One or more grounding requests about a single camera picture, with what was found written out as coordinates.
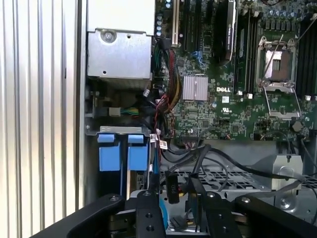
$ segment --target heatsink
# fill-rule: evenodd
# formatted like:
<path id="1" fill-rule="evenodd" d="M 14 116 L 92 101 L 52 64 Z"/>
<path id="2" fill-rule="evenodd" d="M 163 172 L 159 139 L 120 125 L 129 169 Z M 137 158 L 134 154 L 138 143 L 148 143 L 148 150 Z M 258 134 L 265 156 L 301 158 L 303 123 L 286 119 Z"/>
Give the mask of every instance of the heatsink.
<path id="1" fill-rule="evenodd" d="M 183 100 L 185 101 L 207 101 L 208 99 L 208 77 L 206 76 L 184 76 Z"/>

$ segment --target aluminum panel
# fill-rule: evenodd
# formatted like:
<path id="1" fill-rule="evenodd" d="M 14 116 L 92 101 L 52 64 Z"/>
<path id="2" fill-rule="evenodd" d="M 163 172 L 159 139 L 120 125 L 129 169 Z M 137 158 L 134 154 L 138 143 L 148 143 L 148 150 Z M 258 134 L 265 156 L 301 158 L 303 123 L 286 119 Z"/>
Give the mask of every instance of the aluminum panel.
<path id="1" fill-rule="evenodd" d="M 208 99 L 208 77 L 206 76 L 184 76 L 183 100 L 207 101 Z"/>
<path id="2" fill-rule="evenodd" d="M 193 101 L 195 99 L 195 76 L 184 76 L 183 100 Z"/>
<path id="3" fill-rule="evenodd" d="M 208 100 L 208 77 L 196 78 L 196 94 L 195 100 L 207 101 Z"/>
<path id="4" fill-rule="evenodd" d="M 76 0 L 0 0 L 0 237 L 73 213 Z"/>

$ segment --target green circuit board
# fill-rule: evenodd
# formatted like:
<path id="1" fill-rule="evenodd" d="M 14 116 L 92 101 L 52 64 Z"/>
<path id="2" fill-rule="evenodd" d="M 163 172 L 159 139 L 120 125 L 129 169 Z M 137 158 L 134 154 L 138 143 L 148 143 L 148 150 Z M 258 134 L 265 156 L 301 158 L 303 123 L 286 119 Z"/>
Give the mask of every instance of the green circuit board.
<path id="1" fill-rule="evenodd" d="M 202 1 L 202 17 L 206 15 L 207 2 L 207 0 Z M 302 7 L 300 3 L 287 2 L 280 4 L 275 9 L 284 9 L 289 12 L 297 11 Z M 300 33 L 299 25 L 293 25 L 292 31 L 272 30 L 269 26 L 265 27 L 263 19 L 268 18 L 265 14 L 269 14 L 269 11 L 273 8 L 271 6 L 264 5 L 260 1 L 253 5 L 240 2 L 237 8 L 240 12 L 247 8 L 259 9 L 264 12 L 264 17 L 257 23 L 259 39 L 265 36 L 268 41 L 278 41 L 283 35 L 283 41 L 288 42 L 290 40 L 295 41 L 298 38 Z M 181 47 L 174 49 L 177 54 L 177 61 L 180 62 L 178 63 L 178 69 L 182 78 L 186 75 L 208 77 L 208 99 L 206 101 L 186 101 L 181 99 L 178 102 L 173 109 L 175 125 L 170 128 L 170 130 L 173 130 L 172 136 L 177 139 L 182 137 L 196 138 L 207 128 L 214 127 L 215 130 L 204 133 L 204 139 L 220 139 L 223 138 L 223 133 L 225 133 L 232 140 L 283 140 L 283 135 L 276 133 L 280 131 L 290 140 L 295 140 L 297 134 L 291 130 L 294 119 L 284 120 L 270 116 L 268 103 L 270 109 L 276 112 L 294 113 L 300 111 L 301 116 L 295 120 L 300 121 L 303 128 L 298 133 L 307 136 L 309 129 L 314 127 L 316 114 L 316 103 L 314 100 L 297 99 L 295 94 L 282 92 L 268 92 L 267 96 L 265 96 L 265 93 L 257 88 L 256 84 L 253 86 L 254 93 L 251 99 L 245 95 L 237 95 L 237 90 L 244 91 L 246 88 L 244 80 L 236 81 L 235 78 L 237 77 L 237 68 L 240 71 L 240 78 L 243 78 L 246 74 L 248 59 L 244 57 L 243 51 L 246 51 L 248 39 L 237 36 L 233 60 L 225 66 L 218 66 L 213 59 L 214 16 L 215 14 L 213 14 L 211 24 L 204 24 L 202 27 L 201 51 L 204 63 L 207 66 L 206 70 L 201 69 L 197 61 L 190 54 L 185 53 Z M 286 27 L 288 26 L 285 24 L 280 28 L 284 29 Z M 297 50 L 295 50 L 294 54 L 291 55 L 295 66 L 290 67 L 294 71 L 295 76 L 297 54 Z"/>

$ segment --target pcie slot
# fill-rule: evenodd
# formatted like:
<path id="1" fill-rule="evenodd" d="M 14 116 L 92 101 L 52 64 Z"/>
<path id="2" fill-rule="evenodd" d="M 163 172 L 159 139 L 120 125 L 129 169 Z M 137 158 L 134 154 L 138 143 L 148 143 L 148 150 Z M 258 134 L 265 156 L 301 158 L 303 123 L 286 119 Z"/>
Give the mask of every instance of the pcie slot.
<path id="1" fill-rule="evenodd" d="M 246 88 L 248 93 L 254 92 L 255 75 L 256 75 L 256 58 L 258 51 L 258 19 L 248 13 L 248 43 L 247 43 L 247 61 L 246 61 Z"/>
<path id="2" fill-rule="evenodd" d="M 197 0 L 184 2 L 184 30 L 183 47 L 186 52 L 198 51 L 200 48 L 200 38 L 202 33 L 202 2 Z"/>
<path id="3" fill-rule="evenodd" d="M 178 46 L 178 28 L 179 28 L 179 6 L 180 0 L 173 1 L 173 27 L 172 27 L 172 46 Z"/>
<path id="4" fill-rule="evenodd" d="M 242 75 L 242 68 L 240 64 L 243 64 L 243 50 L 244 50 L 244 25 L 242 24 L 244 16 L 238 16 L 237 24 L 237 43 L 236 43 L 236 59 L 234 69 L 234 93 L 238 92 Z"/>
<path id="5" fill-rule="evenodd" d="M 310 22 L 301 24 L 301 35 Z M 296 77 L 296 94 L 299 98 L 317 93 L 317 22 L 305 33 L 299 42 Z"/>
<path id="6" fill-rule="evenodd" d="M 196 41 L 195 41 L 195 47 L 197 50 L 200 48 L 200 39 L 202 34 L 202 1 L 196 0 L 196 6 L 195 6 L 195 28 L 196 30 Z"/>

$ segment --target label sticker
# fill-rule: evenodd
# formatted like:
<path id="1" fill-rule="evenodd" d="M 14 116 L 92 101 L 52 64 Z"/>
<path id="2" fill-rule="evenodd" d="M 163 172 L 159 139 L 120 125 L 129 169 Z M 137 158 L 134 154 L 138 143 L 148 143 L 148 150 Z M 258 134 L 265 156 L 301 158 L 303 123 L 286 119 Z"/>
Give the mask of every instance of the label sticker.
<path id="1" fill-rule="evenodd" d="M 222 97 L 222 103 L 229 103 L 229 97 L 228 96 L 223 96 Z"/>
<path id="2" fill-rule="evenodd" d="M 159 141 L 159 147 L 160 147 L 160 149 L 162 149 L 162 150 L 167 150 L 167 142 L 164 141 L 164 140 L 160 140 L 160 141 Z"/>
<path id="3" fill-rule="evenodd" d="M 158 139 L 158 135 L 156 134 L 150 134 L 150 143 L 156 142 Z"/>

